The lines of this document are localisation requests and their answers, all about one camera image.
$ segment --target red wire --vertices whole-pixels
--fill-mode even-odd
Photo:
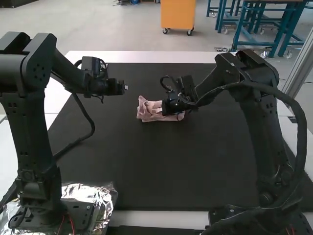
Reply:
[[[74,221],[73,221],[72,218],[69,216],[69,214],[68,214],[68,217],[69,217],[69,220],[70,220],[70,224],[71,224],[71,226],[72,226],[73,235],[75,235]]]
[[[59,233],[60,233],[60,229],[61,229],[61,227],[62,227],[62,225],[63,225],[63,223],[64,223],[64,220],[65,220],[65,216],[63,215],[62,222],[61,222],[60,227],[59,227],[59,229],[58,229],[57,235],[59,235]]]

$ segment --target white table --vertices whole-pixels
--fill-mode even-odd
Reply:
[[[70,51],[66,57],[75,63],[82,56],[94,56],[106,63],[203,63],[215,64],[218,52],[165,52],[165,51]],[[51,79],[45,90],[45,118],[47,128],[51,126],[58,113],[65,105],[70,93],[63,86]],[[289,109],[278,101],[278,115],[283,137],[296,154],[297,124],[291,123]],[[0,123],[0,196],[11,186],[17,172],[17,155],[8,120]],[[313,135],[308,130],[308,154],[305,170],[313,179]],[[313,227],[313,213],[305,214]],[[203,229],[208,225],[207,212],[181,211],[115,211],[111,225],[133,225],[163,228]]]

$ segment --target aluminum foil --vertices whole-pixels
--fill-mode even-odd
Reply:
[[[63,184],[62,198],[75,199],[80,202],[94,204],[94,212],[91,218],[89,229],[84,234],[101,235],[105,234],[110,217],[117,199],[117,192],[113,184],[105,186],[90,186],[86,184]],[[0,214],[0,235],[55,235],[55,232],[47,231],[34,233],[26,230],[10,229],[9,220],[20,208],[19,200],[12,201],[5,206]]]

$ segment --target black cable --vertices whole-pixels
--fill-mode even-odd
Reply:
[[[78,138],[77,140],[75,140],[74,142],[68,144],[64,149],[60,150],[58,153],[56,153],[54,155],[54,158],[56,161],[60,160],[60,158],[66,153],[68,152],[69,150],[71,150],[73,147],[75,147],[76,145],[78,145],[80,142],[88,139],[89,137],[91,137],[94,132],[95,132],[95,124],[93,122],[93,120],[91,119],[91,117],[89,116],[89,114],[87,113],[85,107],[83,106],[82,102],[80,101],[80,99],[78,98],[77,94],[75,93],[72,93],[76,103],[78,104],[80,110],[82,111],[84,117],[88,120],[88,122],[90,123],[90,126],[91,126],[91,131],[89,134],[83,136],[83,137],[80,137]]]
[[[164,80],[165,78],[171,79],[171,80],[172,80],[172,83],[173,83],[174,85],[176,84],[175,79],[174,79],[173,77],[169,76],[169,75],[164,75],[164,76],[160,79],[160,84],[161,84],[161,86],[162,86],[167,92],[171,92],[173,89],[172,89],[171,87],[169,87],[169,86],[166,86],[166,85],[163,83],[163,80]]]
[[[267,94],[271,94],[291,107],[298,123],[297,154],[296,154],[296,162],[295,162],[295,167],[294,167],[294,176],[288,189],[284,191],[283,194],[279,197],[279,199],[275,201],[272,205],[270,205],[268,208],[256,207],[256,208],[244,211],[240,214],[237,214],[233,217],[222,219],[219,222],[213,224],[208,229],[204,230],[201,233],[202,235],[208,235],[212,231],[218,230],[227,225],[232,225],[237,222],[242,222],[243,220],[246,220],[246,219],[251,219],[252,217],[255,217],[256,215],[263,214],[267,210],[275,210],[275,209],[281,208],[289,200],[289,198],[293,195],[293,193],[296,191],[299,185],[299,182],[302,178],[302,175],[304,173],[304,166],[305,166],[306,154],[307,154],[307,120],[306,120],[304,111],[302,110],[299,103],[296,100],[289,97],[288,95],[281,92],[280,90],[264,85],[264,84],[251,82],[251,81],[243,81],[238,84],[257,89]]]
[[[23,211],[21,211],[21,212],[15,214],[14,216],[12,216],[11,219],[9,220],[8,227],[9,227],[10,229],[15,229],[15,228],[17,228],[18,226],[20,226],[20,224],[22,223],[23,219],[24,219],[25,216],[26,216],[26,212],[27,212],[27,209],[24,208]],[[19,216],[18,220],[17,220],[17,222],[15,223],[15,225],[12,226],[12,225],[11,225],[12,220],[15,219],[17,216]]]
[[[104,67],[105,67],[105,69],[106,69],[106,75],[109,76],[109,75],[108,75],[108,67],[107,67],[106,62],[104,62],[104,60],[102,60],[102,59],[100,59],[100,61],[102,62],[102,64],[104,64]]]
[[[194,105],[194,106],[198,106],[198,104],[205,98],[207,98],[207,96],[211,96],[212,94],[214,94],[215,92],[219,92],[221,90],[227,90],[229,88],[232,88],[232,87],[237,87],[237,86],[240,86],[241,83],[229,83],[229,84],[226,84],[226,85],[223,85],[223,86],[220,86],[220,87],[217,87],[217,88],[214,88],[210,91],[208,91],[207,93],[205,93],[197,102],[190,102],[188,101],[187,99],[185,99],[183,97],[183,94],[182,93],[179,93],[178,94],[178,97],[179,97],[179,100],[181,100],[182,102],[184,102],[185,104],[188,104],[188,105]]]
[[[78,60],[76,61],[76,63],[74,64],[76,67],[80,66],[82,64],[82,60]]]

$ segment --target blue metal frame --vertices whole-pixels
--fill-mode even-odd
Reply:
[[[229,10],[229,13],[232,15],[234,12],[234,8],[235,8],[235,2],[236,0],[232,0],[231,3],[231,7],[226,7],[225,10]],[[210,12],[215,12],[214,10],[217,10],[217,12],[219,12],[219,9],[221,8],[221,4],[219,4],[219,6],[213,6],[211,7],[211,0],[208,0],[208,4],[207,4],[207,10],[206,10],[206,16],[210,17]],[[237,0],[237,6],[236,6],[236,14],[238,14],[240,7],[240,0]]]
[[[236,51],[237,50],[237,46],[238,45],[245,45],[245,46],[265,46],[265,47],[271,47],[271,51],[269,53],[269,57],[274,57],[276,49],[278,47],[278,44],[282,38],[283,33],[286,31],[286,27],[287,24],[289,23],[289,20],[291,18],[292,13],[294,13],[296,11],[296,3],[288,3],[286,9],[273,9],[273,8],[269,8],[269,9],[265,9],[264,7],[262,7],[262,5],[264,5],[264,3],[261,4],[261,7],[259,6],[259,4],[256,4],[255,6],[253,6],[253,4],[251,4],[251,2],[249,1],[244,1],[243,6],[242,6],[242,11],[241,11],[241,15],[240,15],[240,19],[237,22],[234,22],[237,25],[237,30],[235,33],[235,36],[233,38],[233,44],[232,44],[232,51]],[[256,21],[256,14],[252,13],[252,11],[254,12],[264,12],[264,11],[284,11],[284,17],[281,20],[281,27],[279,27],[278,32],[276,34],[275,40],[274,42],[258,42],[256,41],[253,36],[250,34],[250,31],[253,29],[253,25],[254,22]],[[246,22],[245,22],[245,14],[247,11],[250,11],[250,15],[248,15],[249,17],[246,18]],[[263,18],[262,18],[262,14],[258,14],[258,19],[259,22],[262,22]],[[245,23],[248,25],[248,30],[246,30],[243,26],[245,25]],[[243,34],[247,41],[239,41],[239,37],[240,34]]]
[[[298,2],[297,3],[297,5],[296,5],[297,11],[295,11],[292,14],[291,20],[288,24],[288,27],[285,28],[286,35],[285,35],[285,38],[284,38],[284,40],[283,40],[283,42],[279,48],[278,56],[280,56],[280,57],[284,56],[284,53],[285,53],[288,46],[292,46],[292,45],[302,46],[304,44],[304,40],[302,40],[299,36],[294,35],[293,31],[298,24],[298,21],[301,17],[303,9],[306,7],[306,4],[307,4],[307,2]],[[294,38],[298,42],[290,42],[291,38]]]

